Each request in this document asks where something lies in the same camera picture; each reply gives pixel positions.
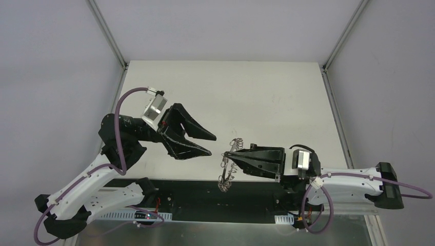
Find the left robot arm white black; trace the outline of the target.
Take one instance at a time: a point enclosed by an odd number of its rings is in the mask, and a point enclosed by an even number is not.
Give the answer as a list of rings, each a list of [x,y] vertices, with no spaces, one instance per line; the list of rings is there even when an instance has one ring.
[[[78,177],[60,191],[35,199],[42,213],[39,224],[56,239],[70,238],[98,217],[120,208],[155,205],[157,190],[147,177],[107,196],[96,194],[140,160],[146,151],[142,142],[161,143],[171,157],[186,160],[211,155],[209,150],[193,143],[192,138],[216,140],[179,103],[166,110],[146,110],[140,118],[107,114],[99,136],[104,142],[102,151]]]

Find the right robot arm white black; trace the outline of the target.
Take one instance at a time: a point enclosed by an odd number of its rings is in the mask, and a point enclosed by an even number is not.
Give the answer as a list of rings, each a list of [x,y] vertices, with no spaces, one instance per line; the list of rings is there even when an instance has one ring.
[[[282,187],[278,200],[283,207],[304,210],[333,202],[372,203],[376,208],[404,208],[396,184],[397,175],[388,162],[366,169],[323,168],[315,150],[305,145],[264,147],[227,151],[224,157],[244,174],[273,179]]]

